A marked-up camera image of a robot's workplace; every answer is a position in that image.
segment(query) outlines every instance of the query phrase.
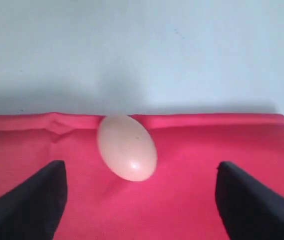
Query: brown egg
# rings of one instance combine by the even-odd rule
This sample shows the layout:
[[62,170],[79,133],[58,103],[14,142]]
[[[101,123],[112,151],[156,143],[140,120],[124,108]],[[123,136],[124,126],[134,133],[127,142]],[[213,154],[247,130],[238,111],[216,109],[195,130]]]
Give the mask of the brown egg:
[[143,181],[155,171],[157,152],[146,129],[126,115],[104,118],[97,130],[97,143],[106,165],[129,181]]

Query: black object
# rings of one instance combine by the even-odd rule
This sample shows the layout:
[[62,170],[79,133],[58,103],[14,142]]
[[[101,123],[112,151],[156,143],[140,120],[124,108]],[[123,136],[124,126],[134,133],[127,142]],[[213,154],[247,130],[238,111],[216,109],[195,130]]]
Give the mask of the black object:
[[231,240],[284,240],[284,198],[235,164],[220,163],[215,198]]
[[67,200],[65,164],[53,161],[0,197],[0,240],[51,240]]

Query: red fabric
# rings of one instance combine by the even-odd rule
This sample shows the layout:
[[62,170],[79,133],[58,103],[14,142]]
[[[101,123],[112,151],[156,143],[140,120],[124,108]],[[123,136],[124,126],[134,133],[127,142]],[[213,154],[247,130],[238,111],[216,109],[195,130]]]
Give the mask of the red fabric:
[[52,160],[66,162],[68,203],[56,240],[226,240],[215,201],[219,162],[284,196],[284,116],[133,116],[158,150],[155,174],[128,182],[103,163],[101,116],[0,116],[0,195]]

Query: wall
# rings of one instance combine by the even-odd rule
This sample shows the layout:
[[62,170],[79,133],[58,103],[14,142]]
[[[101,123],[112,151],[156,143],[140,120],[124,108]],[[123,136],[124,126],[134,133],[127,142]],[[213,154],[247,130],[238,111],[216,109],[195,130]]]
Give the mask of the wall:
[[284,1],[0,0],[0,114],[50,111],[284,114]]

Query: eggshell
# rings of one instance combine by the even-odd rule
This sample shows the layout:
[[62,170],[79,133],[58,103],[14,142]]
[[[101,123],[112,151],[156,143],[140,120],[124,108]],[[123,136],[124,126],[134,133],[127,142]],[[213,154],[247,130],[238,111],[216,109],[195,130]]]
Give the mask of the eggshell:
[[129,181],[143,181],[155,171],[157,152],[146,129],[126,115],[104,118],[97,130],[97,143],[106,165]]

